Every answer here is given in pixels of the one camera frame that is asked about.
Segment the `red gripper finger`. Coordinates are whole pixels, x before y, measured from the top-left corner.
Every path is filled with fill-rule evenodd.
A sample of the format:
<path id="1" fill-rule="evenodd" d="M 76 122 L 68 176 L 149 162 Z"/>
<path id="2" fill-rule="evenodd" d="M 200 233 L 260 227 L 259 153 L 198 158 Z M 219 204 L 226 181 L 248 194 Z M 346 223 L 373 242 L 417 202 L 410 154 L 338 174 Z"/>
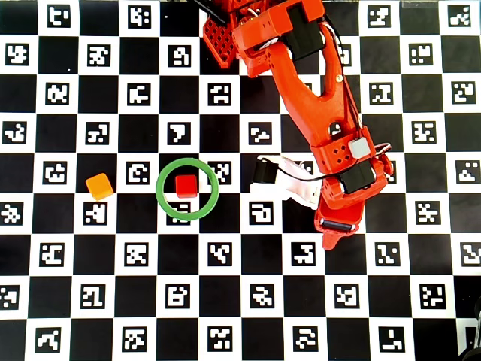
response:
<path id="1" fill-rule="evenodd" d="M 341 232 L 333 229 L 323 229 L 322 231 L 322 248 L 324 250 L 333 250 L 339 240 L 353 235 L 355 232 Z"/>

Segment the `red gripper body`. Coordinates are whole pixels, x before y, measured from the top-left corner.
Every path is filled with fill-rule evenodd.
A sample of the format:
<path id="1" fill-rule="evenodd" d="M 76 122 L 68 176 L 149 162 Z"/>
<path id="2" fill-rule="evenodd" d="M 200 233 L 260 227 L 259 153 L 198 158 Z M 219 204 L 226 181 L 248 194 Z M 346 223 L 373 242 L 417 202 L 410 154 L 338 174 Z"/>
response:
<path id="1" fill-rule="evenodd" d="M 379 194 L 393 173 L 394 166 L 389 158 L 373 157 L 326 177 L 322 181 L 315 213 L 316 229 L 320 232 L 354 232 L 366 200 Z"/>

